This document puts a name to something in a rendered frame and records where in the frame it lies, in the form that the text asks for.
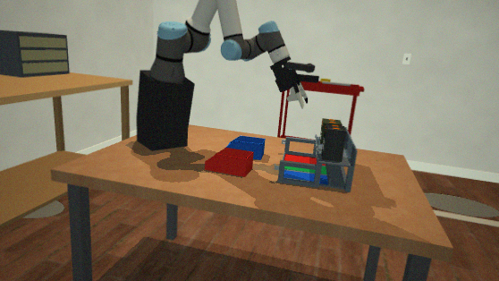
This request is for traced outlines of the red bin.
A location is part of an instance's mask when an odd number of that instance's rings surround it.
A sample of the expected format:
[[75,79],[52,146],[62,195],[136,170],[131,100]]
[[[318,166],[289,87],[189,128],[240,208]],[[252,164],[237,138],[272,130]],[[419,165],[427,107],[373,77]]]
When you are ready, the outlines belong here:
[[245,177],[253,166],[254,152],[225,148],[205,161],[205,170]]

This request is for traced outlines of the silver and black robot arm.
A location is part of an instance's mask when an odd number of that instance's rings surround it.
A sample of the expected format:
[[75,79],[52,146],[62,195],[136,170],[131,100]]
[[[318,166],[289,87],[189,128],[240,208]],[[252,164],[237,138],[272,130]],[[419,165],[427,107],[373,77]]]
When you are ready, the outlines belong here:
[[183,54],[199,53],[209,47],[209,25],[216,10],[224,37],[221,45],[224,59],[248,62],[267,51],[272,63],[276,63],[290,55],[275,21],[262,24],[257,36],[243,39],[236,0],[199,0],[193,15],[185,22],[187,26],[177,21],[159,24],[156,59],[150,69],[152,78],[165,82],[184,81]]

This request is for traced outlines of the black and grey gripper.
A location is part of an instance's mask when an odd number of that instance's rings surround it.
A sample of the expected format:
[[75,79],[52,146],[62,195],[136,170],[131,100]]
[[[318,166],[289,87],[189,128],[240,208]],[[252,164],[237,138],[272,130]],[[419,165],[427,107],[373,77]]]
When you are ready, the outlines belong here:
[[287,97],[287,101],[299,100],[301,109],[303,109],[304,101],[302,97],[304,97],[306,103],[308,103],[308,97],[305,90],[303,89],[296,71],[285,69],[285,63],[286,61],[288,62],[288,60],[291,60],[289,56],[274,63],[270,66],[270,68],[274,72],[274,75],[276,77],[275,82],[280,92],[286,91],[288,89],[290,90],[291,94]]

